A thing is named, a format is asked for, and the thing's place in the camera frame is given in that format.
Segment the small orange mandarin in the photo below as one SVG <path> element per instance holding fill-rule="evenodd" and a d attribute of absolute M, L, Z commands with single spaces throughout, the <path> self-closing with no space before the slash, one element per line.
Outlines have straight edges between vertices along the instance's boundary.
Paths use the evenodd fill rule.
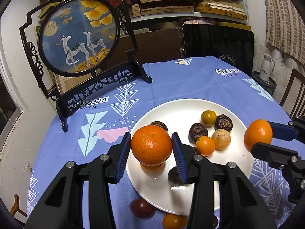
<path fill-rule="evenodd" d="M 258 142 L 270 144 L 272 138 L 273 132 L 270 124 L 263 119 L 257 119 L 248 126 L 243 142 L 247 151 L 250 152 L 254 144 Z"/>

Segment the large orange mandarin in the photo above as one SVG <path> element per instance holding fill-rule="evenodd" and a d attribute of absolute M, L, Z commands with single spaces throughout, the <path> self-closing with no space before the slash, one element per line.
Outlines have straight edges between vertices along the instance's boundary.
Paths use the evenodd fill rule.
<path fill-rule="evenodd" d="M 157 166 L 163 164 L 171 155 L 171 137 L 161 127 L 144 126 L 133 134 L 131 150 L 141 164 Z"/>

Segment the large dark chestnut on plate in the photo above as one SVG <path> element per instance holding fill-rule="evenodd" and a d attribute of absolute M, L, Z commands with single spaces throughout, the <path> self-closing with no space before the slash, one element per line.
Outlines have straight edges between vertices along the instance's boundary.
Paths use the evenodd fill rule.
<path fill-rule="evenodd" d="M 168 172 L 168 180 L 176 185 L 184 185 L 184 181 L 180 178 L 177 167 L 173 167 Z"/>

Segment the orange tomato on plate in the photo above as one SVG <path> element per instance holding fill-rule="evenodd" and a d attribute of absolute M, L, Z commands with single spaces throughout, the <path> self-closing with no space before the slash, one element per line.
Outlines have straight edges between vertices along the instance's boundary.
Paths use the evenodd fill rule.
<path fill-rule="evenodd" d="M 214 140 L 208 136 L 201 136 L 198 138 L 195 145 L 200 154 L 204 157 L 212 155 L 216 149 Z"/>

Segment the dark chestnut plate centre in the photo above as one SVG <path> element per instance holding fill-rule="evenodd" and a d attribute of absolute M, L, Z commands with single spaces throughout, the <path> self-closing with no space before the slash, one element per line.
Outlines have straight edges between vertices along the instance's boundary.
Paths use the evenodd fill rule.
<path fill-rule="evenodd" d="M 207 136 L 208 130 L 201 123 L 194 123 L 189 129 L 188 138 L 190 142 L 195 143 L 200 137 Z"/>

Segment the pale tan round fruit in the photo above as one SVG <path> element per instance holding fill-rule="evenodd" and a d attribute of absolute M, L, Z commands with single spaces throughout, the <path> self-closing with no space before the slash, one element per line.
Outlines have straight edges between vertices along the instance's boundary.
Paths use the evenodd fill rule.
<path fill-rule="evenodd" d="M 216 150 L 225 150 L 231 143 L 231 135 L 224 129 L 216 130 L 212 137 Z"/>

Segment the white round plate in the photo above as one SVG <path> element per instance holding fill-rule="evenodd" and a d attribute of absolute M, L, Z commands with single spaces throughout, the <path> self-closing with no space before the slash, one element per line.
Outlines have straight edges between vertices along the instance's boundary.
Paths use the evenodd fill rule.
<path fill-rule="evenodd" d="M 253 157 L 243 143 L 246 126 L 236 114 L 214 102 L 201 99 L 179 99 L 166 102 L 143 115 L 131 132 L 135 133 L 153 121 L 161 121 L 168 127 L 169 135 L 176 132 L 182 143 L 193 146 L 194 144 L 188 138 L 189 129 L 194 123 L 201 121 L 201 114 L 206 110 L 215 111 L 218 115 L 224 114 L 233 122 L 229 147 L 223 151 L 214 151 L 208 159 L 222 165 L 234 162 L 247 177 L 250 177 Z M 194 185 L 175 185 L 169 182 L 168 172 L 175 166 L 174 155 L 170 155 L 163 168 L 149 171 L 144 169 L 130 153 L 126 171 L 135 190 L 148 203 L 164 212 L 187 216 L 190 213 Z"/>

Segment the yellow-green tomato on plate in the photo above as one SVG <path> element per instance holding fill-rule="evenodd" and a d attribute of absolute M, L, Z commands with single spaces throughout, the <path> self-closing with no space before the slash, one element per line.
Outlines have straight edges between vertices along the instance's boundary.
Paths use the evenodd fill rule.
<path fill-rule="evenodd" d="M 217 115 L 212 110 L 206 110 L 201 115 L 201 122 L 206 127 L 212 127 L 217 119 Z"/>

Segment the dark chestnut behind mandarin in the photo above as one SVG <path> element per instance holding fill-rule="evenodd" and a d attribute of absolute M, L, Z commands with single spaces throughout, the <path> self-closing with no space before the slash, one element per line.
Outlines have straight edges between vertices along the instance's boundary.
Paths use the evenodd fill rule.
<path fill-rule="evenodd" d="M 154 125 L 154 126 L 161 127 L 161 128 L 164 129 L 166 132 L 168 132 L 168 127 L 167 127 L 163 122 L 154 121 L 154 122 L 151 122 L 150 125 Z"/>

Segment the purple water chestnut on table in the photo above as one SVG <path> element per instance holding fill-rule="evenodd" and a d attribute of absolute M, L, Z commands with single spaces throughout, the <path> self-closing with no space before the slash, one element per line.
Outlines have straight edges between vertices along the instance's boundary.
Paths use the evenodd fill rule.
<path fill-rule="evenodd" d="M 213 229 L 215 229 L 218 226 L 218 218 L 214 215 L 213 216 Z"/>

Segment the white thermos jug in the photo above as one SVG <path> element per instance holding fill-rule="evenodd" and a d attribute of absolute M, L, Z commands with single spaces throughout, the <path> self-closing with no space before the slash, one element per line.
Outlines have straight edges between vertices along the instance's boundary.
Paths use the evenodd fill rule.
<path fill-rule="evenodd" d="M 264 59 L 259 71 L 259 78 L 263 81 L 269 81 L 270 74 L 274 71 L 275 61 L 268 54 L 264 54 Z"/>

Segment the dark red tomato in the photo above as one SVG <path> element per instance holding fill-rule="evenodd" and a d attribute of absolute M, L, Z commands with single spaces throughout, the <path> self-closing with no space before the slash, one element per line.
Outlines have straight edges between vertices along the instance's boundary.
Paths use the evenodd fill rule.
<path fill-rule="evenodd" d="M 129 209 L 132 214 L 141 219 L 152 217 L 156 209 L 143 198 L 138 198 L 130 202 Z"/>

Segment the blue patterned tablecloth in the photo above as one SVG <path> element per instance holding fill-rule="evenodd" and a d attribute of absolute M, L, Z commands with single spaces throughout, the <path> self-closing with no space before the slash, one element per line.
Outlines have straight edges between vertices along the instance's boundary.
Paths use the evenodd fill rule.
<path fill-rule="evenodd" d="M 34 163 L 28 188 L 30 217 L 39 199 L 63 165 L 94 160 L 131 131 L 139 119 L 165 102 L 197 98 L 218 103 L 235 113 L 248 126 L 256 119 L 287 124 L 290 120 L 276 100 L 247 74 L 214 57 L 144 64 L 152 84 L 140 78 L 124 85 L 111 84 L 96 95 L 102 102 L 79 109 L 68 118 L 68 132 L 55 117 Z M 266 162 L 254 160 L 250 180 L 266 202 L 277 227 L 288 218 L 294 205 L 287 201 L 288 183 L 282 173 Z M 129 204 L 139 197 L 127 174 L 110 186 L 117 228 L 163 228 L 164 212 L 149 219 L 135 217 Z"/>

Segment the black chair back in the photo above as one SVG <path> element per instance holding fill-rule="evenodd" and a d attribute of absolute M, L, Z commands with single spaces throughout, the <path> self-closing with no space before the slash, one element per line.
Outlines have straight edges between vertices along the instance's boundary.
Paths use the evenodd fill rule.
<path fill-rule="evenodd" d="M 250 75 L 254 60 L 254 33 L 229 26 L 184 24 L 186 57 L 213 56 Z"/>

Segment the round deer embroidery screen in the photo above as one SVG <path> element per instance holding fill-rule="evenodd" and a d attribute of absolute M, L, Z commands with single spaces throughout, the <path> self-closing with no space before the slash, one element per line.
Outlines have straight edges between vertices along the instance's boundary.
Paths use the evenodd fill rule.
<path fill-rule="evenodd" d="M 20 27 L 24 51 L 44 96 L 56 103 L 63 131 L 67 119 L 96 90 L 113 83 L 152 78 L 136 59 L 138 46 L 127 0 L 48 0 L 51 5 L 38 31 L 36 43 L 26 38 L 37 8 L 26 15 Z M 42 79 L 48 70 L 61 77 L 86 77 L 66 92 Z"/>

